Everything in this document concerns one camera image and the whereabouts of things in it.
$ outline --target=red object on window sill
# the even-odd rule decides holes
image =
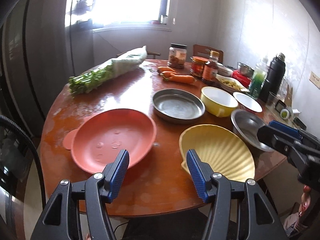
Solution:
[[[235,70],[233,73],[232,73],[232,77],[236,80],[238,80],[245,88],[248,88],[249,85],[250,85],[250,82],[251,82],[251,79],[248,78],[248,77],[245,77],[243,75],[241,75],[239,73],[239,71]]]

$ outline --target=black container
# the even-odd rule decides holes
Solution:
[[[259,95],[259,99],[263,102],[267,102],[269,92],[277,94],[281,85],[284,73],[285,73],[285,56],[280,53],[275,56],[270,63],[267,78],[263,84],[262,90]]]

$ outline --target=black lid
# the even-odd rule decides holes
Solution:
[[[177,48],[177,49],[187,49],[187,45],[180,45],[180,44],[174,44],[174,43],[171,43],[171,47],[173,48]]]

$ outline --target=glass cup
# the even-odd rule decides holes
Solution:
[[[266,105],[274,108],[276,106],[276,103],[278,102],[278,100],[279,100],[279,97],[276,94],[269,92],[269,96],[268,96],[268,100],[267,100]]]

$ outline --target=yellow shell-shaped bowl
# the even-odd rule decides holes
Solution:
[[[202,88],[200,99],[205,109],[217,117],[230,116],[238,107],[238,102],[232,95],[215,87]]]
[[[188,173],[186,153],[195,149],[200,160],[208,163],[214,172],[241,182],[254,179],[255,166],[250,150],[238,136],[223,127],[192,126],[180,135],[179,147],[183,158],[181,166]]]

